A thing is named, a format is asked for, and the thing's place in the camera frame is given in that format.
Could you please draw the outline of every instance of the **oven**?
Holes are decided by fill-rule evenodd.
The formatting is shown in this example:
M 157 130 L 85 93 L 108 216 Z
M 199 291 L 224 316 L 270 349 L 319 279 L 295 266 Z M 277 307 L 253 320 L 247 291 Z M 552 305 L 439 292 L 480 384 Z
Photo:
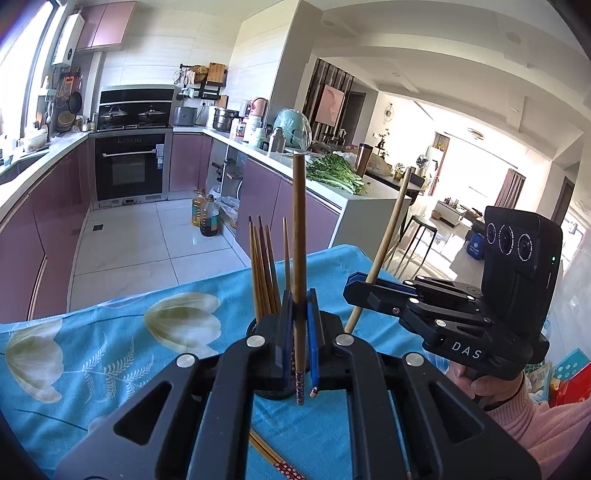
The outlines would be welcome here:
M 95 139 L 93 207 L 168 198 L 172 131 L 121 132 Z

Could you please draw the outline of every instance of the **camera lens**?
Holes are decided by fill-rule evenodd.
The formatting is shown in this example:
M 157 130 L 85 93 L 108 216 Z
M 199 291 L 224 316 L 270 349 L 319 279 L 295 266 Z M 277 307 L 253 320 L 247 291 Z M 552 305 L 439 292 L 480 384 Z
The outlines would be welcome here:
M 527 233 L 524 233 L 519 237 L 519 242 L 517 242 L 517 253 L 519 254 L 519 258 L 523 262 L 527 262 L 531 257 L 532 250 L 531 238 Z
M 513 250 L 513 230 L 510 226 L 503 225 L 499 232 L 499 248 L 505 255 Z
M 496 240 L 496 228 L 494 223 L 489 223 L 486 227 L 486 239 L 492 245 Z

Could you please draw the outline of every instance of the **person's hand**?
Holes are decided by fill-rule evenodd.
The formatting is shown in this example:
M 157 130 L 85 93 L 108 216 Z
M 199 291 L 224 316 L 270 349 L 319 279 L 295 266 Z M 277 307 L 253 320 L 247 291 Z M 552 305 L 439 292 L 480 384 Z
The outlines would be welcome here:
M 466 376 L 465 365 L 455 362 L 449 362 L 449 368 L 446 373 L 447 378 L 454 382 L 460 390 L 468 397 L 474 399 L 474 396 L 490 397 L 491 402 L 502 402 L 513 397 L 521 387 L 523 373 L 513 380 L 501 380 L 497 377 L 487 375 L 474 381 Z

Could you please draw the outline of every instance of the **metal screw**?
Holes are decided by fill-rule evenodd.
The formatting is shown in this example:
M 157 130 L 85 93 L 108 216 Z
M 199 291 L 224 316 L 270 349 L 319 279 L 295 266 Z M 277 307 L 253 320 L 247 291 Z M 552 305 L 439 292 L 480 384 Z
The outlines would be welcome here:
M 265 344 L 265 337 L 261 335 L 251 335 L 246 339 L 246 344 L 253 348 L 263 346 Z
M 335 338 L 336 344 L 340 346 L 353 345 L 354 341 L 355 339 L 348 333 L 341 333 L 340 335 L 337 335 Z
M 419 353 L 409 353 L 406 356 L 406 363 L 411 367 L 420 367 L 425 362 L 425 359 Z
M 177 367 L 180 368 L 189 368 L 195 364 L 195 357 L 193 355 L 189 355 L 185 353 L 177 358 Z

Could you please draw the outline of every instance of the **ceiling light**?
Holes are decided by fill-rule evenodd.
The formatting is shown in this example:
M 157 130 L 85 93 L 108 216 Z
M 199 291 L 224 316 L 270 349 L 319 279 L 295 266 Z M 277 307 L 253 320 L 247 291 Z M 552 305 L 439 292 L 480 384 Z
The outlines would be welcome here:
M 469 128 L 468 131 L 474 137 L 474 140 L 484 140 L 484 135 L 482 135 L 478 130 L 474 130 L 473 128 Z
M 505 36 L 517 45 L 521 45 L 521 37 L 515 32 L 506 32 Z

